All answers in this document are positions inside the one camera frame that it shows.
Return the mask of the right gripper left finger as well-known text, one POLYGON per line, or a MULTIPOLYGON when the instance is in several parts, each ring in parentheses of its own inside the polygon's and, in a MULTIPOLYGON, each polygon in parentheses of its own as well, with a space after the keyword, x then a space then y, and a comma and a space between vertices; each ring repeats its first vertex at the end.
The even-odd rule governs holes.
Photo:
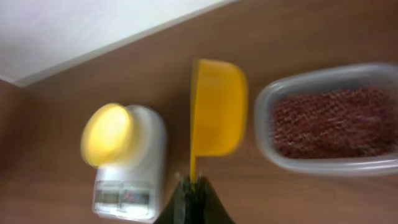
POLYGON ((188 176, 181 176, 169 202, 154 224, 192 224, 192 187, 188 176))

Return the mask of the yellow measuring scoop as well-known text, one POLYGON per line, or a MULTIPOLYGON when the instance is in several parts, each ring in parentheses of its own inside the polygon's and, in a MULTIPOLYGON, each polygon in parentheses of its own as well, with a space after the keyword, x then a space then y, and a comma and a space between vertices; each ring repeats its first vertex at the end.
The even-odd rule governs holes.
POLYGON ((232 154, 243 140, 248 116, 248 83, 235 64, 198 59, 190 98, 190 182, 197 159, 232 154))

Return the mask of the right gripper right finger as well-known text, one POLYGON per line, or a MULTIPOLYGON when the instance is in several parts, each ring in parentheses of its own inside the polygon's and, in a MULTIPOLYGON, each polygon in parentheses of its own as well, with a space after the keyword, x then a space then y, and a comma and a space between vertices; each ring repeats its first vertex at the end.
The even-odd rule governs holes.
POLYGON ((235 224, 206 177, 198 179, 198 203, 194 208, 194 223, 235 224))

